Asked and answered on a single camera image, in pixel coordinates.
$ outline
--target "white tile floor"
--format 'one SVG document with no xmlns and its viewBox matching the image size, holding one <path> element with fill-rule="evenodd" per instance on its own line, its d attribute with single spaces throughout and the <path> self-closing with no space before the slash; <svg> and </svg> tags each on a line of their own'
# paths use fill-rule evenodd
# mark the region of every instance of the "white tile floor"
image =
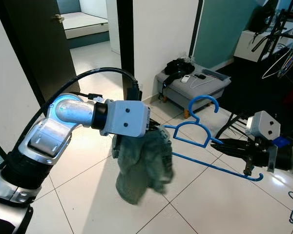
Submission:
<svg viewBox="0 0 293 234">
<path fill-rule="evenodd" d="M 120 66 L 119 56 L 109 51 L 107 42 L 71 53 L 77 73 L 99 66 Z M 93 76 L 81 81 L 80 86 L 83 92 L 123 98 L 121 79 L 119 82 L 113 75 Z M 160 123 L 184 121 L 182 109 L 171 102 L 157 101 L 150 108 L 151 116 Z M 215 114 L 210 106 L 197 115 L 215 134 L 230 113 L 221 109 Z M 225 134 L 241 137 L 231 130 Z M 189 126 L 178 136 L 198 142 L 204 139 L 199 129 Z M 211 147 L 203 149 L 171 140 L 175 152 L 230 170 L 243 170 L 239 159 Z M 256 168 L 253 175 L 262 172 L 264 179 L 250 182 L 173 156 L 175 177 L 167 185 L 167 193 L 148 190 L 141 203 L 133 206 L 115 189 L 119 169 L 110 157 L 110 145 L 111 138 L 100 136 L 96 130 L 75 130 L 68 149 L 33 203 L 28 234 L 293 234 L 293 224 L 288 221 L 293 200 L 287 195 L 293 191 L 293 175 L 287 172 L 270 174 Z"/>
</svg>

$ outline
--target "mattress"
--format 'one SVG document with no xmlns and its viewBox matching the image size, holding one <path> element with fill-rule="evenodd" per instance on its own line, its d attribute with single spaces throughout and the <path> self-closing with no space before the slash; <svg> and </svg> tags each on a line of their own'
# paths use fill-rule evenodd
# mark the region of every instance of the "mattress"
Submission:
<svg viewBox="0 0 293 234">
<path fill-rule="evenodd" d="M 66 38 L 77 38 L 108 31 L 108 21 L 82 12 L 62 14 Z"/>
</svg>

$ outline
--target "gray storage stool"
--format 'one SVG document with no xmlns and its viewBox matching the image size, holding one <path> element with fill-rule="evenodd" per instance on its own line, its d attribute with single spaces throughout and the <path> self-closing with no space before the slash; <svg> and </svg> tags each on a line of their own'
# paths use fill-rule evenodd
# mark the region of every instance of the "gray storage stool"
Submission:
<svg viewBox="0 0 293 234">
<path fill-rule="evenodd" d="M 195 64 L 195 70 L 191 73 L 192 75 L 202 73 L 203 69 L 206 69 L 200 65 Z M 168 75 L 165 75 L 164 71 L 155 76 L 158 80 L 158 91 L 162 92 L 163 81 L 168 78 Z M 195 76 L 191 76 L 187 83 L 182 83 L 181 78 L 174 80 L 166 89 L 164 89 L 164 101 L 169 98 L 170 100 L 176 102 L 178 105 L 184 108 L 185 118 L 189 117 L 188 104 L 191 99 L 199 95 L 210 95 L 214 98 L 219 98 L 222 96 L 224 88 L 231 83 L 230 77 L 225 80 L 215 79 L 214 77 L 207 76 L 205 79 L 196 79 Z M 196 110 L 206 104 L 210 100 L 203 99 L 194 103 L 193 110 Z"/>
</svg>

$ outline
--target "dark door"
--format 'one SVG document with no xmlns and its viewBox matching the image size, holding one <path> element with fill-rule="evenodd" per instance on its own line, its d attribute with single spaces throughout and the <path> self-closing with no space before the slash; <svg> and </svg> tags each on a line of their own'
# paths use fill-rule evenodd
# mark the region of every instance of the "dark door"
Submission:
<svg viewBox="0 0 293 234">
<path fill-rule="evenodd" d="M 0 0 L 0 19 L 40 105 L 76 76 L 58 14 L 56 0 Z M 68 91 L 79 92 L 78 83 Z"/>
</svg>

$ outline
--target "green towel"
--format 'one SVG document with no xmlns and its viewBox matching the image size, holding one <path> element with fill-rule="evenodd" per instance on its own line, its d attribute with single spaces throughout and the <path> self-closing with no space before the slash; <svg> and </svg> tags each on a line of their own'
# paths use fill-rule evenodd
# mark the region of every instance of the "green towel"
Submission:
<svg viewBox="0 0 293 234">
<path fill-rule="evenodd" d="M 120 167 L 116 189 L 125 201 L 138 204 L 148 187 L 165 193 L 164 185 L 171 182 L 173 170 L 169 133 L 163 126 L 139 138 L 114 136 L 112 145 Z"/>
</svg>

